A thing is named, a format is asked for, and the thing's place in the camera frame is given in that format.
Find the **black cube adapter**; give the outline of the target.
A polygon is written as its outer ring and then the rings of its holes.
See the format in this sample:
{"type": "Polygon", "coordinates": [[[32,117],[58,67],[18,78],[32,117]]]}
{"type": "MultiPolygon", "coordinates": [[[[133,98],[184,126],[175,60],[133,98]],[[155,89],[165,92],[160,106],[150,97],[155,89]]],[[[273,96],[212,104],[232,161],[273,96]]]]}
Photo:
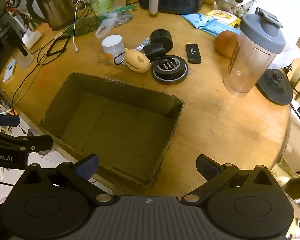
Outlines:
{"type": "Polygon", "coordinates": [[[143,52],[151,62],[166,55],[165,48],[161,42],[144,46],[143,52]]]}

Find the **black tape roll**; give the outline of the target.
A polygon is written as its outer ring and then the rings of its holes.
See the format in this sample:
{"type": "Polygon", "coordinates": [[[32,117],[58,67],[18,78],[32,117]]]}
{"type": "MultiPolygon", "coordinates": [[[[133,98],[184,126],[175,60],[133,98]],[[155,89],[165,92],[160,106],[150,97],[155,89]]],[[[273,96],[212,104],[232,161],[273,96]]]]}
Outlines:
{"type": "Polygon", "coordinates": [[[153,62],[151,72],[158,83],[175,85],[187,78],[189,67],[181,57],[167,55],[153,62]]]}

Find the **green mesh produce bag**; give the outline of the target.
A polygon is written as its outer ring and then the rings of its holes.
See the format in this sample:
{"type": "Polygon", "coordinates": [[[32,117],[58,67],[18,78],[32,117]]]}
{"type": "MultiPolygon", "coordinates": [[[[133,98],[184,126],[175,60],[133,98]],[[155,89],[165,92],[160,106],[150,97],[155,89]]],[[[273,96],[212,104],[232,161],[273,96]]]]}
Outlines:
{"type": "Polygon", "coordinates": [[[83,17],[76,22],[76,26],[74,26],[74,24],[68,26],[64,33],[71,37],[73,37],[73,35],[75,37],[86,35],[97,30],[101,22],[102,19],[98,16],[83,17]]]}

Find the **green label can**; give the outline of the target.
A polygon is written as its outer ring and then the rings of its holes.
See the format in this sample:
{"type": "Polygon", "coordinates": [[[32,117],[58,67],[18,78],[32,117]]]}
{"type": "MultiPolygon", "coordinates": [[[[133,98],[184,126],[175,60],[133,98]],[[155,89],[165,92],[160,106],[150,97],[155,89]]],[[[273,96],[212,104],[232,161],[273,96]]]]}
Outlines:
{"type": "Polygon", "coordinates": [[[93,12],[101,16],[114,10],[113,0],[89,0],[93,12]]]}

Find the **white cup device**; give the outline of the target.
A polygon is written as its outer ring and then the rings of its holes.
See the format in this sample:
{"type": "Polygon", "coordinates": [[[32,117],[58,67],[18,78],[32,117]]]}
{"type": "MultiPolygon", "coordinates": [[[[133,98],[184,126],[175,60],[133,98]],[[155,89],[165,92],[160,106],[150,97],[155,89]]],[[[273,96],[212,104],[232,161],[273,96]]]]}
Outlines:
{"type": "Polygon", "coordinates": [[[33,55],[22,41],[26,33],[18,20],[9,14],[0,17],[0,42],[10,57],[13,57],[22,69],[33,61],[33,55]]]}

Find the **glass bowl with clutter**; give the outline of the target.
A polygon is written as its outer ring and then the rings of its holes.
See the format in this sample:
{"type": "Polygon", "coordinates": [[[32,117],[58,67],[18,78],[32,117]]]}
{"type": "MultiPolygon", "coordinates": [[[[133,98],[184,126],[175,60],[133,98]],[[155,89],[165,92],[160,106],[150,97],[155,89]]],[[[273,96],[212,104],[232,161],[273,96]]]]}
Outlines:
{"type": "Polygon", "coordinates": [[[238,18],[247,14],[255,3],[256,0],[215,0],[219,10],[229,12],[238,18]]]}

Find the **black kettle base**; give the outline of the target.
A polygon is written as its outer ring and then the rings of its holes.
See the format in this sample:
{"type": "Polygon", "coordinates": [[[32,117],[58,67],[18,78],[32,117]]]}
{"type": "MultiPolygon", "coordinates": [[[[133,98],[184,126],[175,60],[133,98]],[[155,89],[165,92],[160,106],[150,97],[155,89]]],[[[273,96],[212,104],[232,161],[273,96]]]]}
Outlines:
{"type": "Polygon", "coordinates": [[[256,83],[256,87],[266,99],[276,105],[288,105],[293,99],[290,82],[279,69],[266,70],[256,83]]]}

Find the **patterned grey pen stick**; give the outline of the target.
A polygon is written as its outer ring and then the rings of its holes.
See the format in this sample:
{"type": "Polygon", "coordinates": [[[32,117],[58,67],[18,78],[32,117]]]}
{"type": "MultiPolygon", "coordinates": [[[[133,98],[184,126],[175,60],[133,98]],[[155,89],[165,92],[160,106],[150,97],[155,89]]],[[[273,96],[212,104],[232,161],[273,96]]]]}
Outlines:
{"type": "Polygon", "coordinates": [[[142,41],[137,47],[136,50],[143,51],[144,47],[151,44],[150,38],[146,38],[144,41],[142,41]]]}

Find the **black rectangular case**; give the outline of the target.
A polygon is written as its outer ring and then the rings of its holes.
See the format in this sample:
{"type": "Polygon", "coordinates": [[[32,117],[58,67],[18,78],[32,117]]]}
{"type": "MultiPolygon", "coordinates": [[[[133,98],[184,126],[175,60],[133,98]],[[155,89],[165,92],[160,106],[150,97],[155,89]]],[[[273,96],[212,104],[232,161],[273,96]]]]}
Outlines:
{"type": "Polygon", "coordinates": [[[186,53],[188,62],[191,64],[201,64],[202,58],[200,56],[199,47],[197,44],[186,44],[186,53]]]}

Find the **brown cardboard box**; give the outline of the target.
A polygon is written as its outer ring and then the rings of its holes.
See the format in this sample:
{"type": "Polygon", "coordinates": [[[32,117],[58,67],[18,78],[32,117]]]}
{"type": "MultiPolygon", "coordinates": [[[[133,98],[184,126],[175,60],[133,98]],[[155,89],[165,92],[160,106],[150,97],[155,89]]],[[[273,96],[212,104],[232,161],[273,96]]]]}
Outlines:
{"type": "Polygon", "coordinates": [[[83,73],[55,94],[41,128],[73,157],[141,187],[155,181],[184,107],[180,98],[83,73]]]}

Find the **yellow wipes pack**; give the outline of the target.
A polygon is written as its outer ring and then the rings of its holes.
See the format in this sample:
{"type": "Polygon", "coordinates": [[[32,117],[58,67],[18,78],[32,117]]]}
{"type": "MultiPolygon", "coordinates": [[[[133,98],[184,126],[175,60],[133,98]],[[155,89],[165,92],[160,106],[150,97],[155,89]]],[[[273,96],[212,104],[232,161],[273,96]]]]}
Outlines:
{"type": "Polygon", "coordinates": [[[213,17],[214,19],[217,19],[220,22],[223,22],[232,27],[239,25],[240,21],[241,21],[237,16],[235,16],[227,11],[222,11],[219,9],[212,10],[212,11],[206,13],[205,16],[213,17]]]}

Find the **black round plug adapter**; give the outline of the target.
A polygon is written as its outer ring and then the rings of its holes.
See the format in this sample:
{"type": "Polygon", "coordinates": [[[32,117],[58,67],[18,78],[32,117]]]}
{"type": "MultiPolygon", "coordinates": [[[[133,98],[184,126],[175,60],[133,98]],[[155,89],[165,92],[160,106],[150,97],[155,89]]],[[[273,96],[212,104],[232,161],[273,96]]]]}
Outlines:
{"type": "Polygon", "coordinates": [[[166,58],[158,62],[158,68],[162,71],[172,71],[180,66],[180,62],[175,58],[166,58]]]}

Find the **shaker bottle grey lid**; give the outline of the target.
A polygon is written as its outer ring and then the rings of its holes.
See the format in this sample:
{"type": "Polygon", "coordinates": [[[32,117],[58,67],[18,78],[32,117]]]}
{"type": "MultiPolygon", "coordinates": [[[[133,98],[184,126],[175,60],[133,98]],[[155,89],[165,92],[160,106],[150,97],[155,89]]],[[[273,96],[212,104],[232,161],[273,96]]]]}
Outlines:
{"type": "Polygon", "coordinates": [[[238,41],[223,77],[228,91],[235,95],[251,91],[286,45],[282,28],[275,15],[260,7],[242,16],[238,41]]]}

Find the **orange-brown apple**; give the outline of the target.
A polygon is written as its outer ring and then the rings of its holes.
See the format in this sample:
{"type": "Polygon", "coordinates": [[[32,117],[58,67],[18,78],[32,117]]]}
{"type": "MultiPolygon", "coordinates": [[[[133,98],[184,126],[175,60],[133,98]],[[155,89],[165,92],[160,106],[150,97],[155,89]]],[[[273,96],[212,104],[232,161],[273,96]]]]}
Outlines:
{"type": "Polygon", "coordinates": [[[223,57],[231,58],[238,41],[238,34],[232,31],[221,32],[214,40],[214,48],[223,57]]]}

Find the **white tissue box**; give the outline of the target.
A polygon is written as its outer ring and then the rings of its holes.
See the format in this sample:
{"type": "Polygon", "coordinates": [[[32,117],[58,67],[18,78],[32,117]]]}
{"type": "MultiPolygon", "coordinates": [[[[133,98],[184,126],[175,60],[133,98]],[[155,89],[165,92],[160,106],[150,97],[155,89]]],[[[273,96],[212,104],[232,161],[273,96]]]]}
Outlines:
{"type": "Polygon", "coordinates": [[[22,38],[22,42],[25,44],[27,49],[30,50],[41,38],[41,32],[31,31],[30,29],[27,29],[25,35],[22,38]]]}

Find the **white lidded jar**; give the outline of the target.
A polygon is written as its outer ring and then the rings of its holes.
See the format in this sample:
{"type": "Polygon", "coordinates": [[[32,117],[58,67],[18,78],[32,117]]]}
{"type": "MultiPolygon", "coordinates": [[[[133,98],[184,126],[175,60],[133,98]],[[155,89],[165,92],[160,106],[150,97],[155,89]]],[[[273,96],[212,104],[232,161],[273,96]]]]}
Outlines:
{"type": "Polygon", "coordinates": [[[125,46],[122,36],[117,34],[107,36],[102,40],[101,45],[109,63],[119,65],[123,62],[125,46]]]}

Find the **steel electric kettle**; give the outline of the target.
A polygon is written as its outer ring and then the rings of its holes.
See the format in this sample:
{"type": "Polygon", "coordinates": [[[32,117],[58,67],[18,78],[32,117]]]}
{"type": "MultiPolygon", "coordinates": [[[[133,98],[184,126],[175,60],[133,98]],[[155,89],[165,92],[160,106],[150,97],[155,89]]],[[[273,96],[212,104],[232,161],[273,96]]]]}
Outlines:
{"type": "Polygon", "coordinates": [[[48,24],[53,31],[69,26],[74,20],[72,0],[27,0],[26,7],[33,19],[48,24]]]}

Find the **clear plastic bag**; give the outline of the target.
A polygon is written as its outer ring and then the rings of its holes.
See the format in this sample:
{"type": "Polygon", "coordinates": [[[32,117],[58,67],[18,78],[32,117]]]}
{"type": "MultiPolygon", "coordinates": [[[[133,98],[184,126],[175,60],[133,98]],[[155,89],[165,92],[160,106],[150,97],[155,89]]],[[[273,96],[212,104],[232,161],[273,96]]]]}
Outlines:
{"type": "Polygon", "coordinates": [[[97,38],[105,37],[111,29],[130,22],[133,15],[125,11],[116,11],[105,15],[105,17],[95,33],[97,38]]]}

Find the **black cylinder case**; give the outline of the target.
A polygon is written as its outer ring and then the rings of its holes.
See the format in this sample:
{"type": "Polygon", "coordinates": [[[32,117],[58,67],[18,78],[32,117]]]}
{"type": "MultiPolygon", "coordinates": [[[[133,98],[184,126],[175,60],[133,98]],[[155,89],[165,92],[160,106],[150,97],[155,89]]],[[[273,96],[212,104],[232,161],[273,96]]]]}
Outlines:
{"type": "Polygon", "coordinates": [[[151,43],[162,43],[165,52],[168,53],[173,48],[171,33],[166,29],[157,29],[150,35],[151,43]]]}

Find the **blue wipes pack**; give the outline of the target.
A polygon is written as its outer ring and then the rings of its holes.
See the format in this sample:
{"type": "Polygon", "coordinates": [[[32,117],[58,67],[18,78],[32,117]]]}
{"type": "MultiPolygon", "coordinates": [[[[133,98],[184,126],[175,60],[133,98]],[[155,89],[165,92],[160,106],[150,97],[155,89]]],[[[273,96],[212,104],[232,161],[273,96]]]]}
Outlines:
{"type": "Polygon", "coordinates": [[[192,24],[196,29],[203,29],[214,20],[212,16],[208,17],[201,13],[181,15],[181,17],[187,20],[187,22],[192,24]]]}
{"type": "Polygon", "coordinates": [[[236,29],[228,24],[225,24],[217,19],[213,19],[208,21],[203,27],[201,27],[201,29],[214,36],[217,37],[219,34],[221,34],[224,31],[230,31],[236,34],[240,34],[240,30],[236,29]]]}

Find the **yellow bear case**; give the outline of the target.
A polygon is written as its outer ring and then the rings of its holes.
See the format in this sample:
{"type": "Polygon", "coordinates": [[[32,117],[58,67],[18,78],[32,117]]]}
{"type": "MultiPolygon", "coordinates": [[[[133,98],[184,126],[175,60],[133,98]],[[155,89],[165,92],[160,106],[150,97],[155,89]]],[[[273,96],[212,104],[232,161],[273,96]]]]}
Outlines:
{"type": "Polygon", "coordinates": [[[115,65],[124,64],[137,74],[145,74],[149,71],[151,62],[148,57],[136,49],[127,49],[114,57],[115,65]]]}

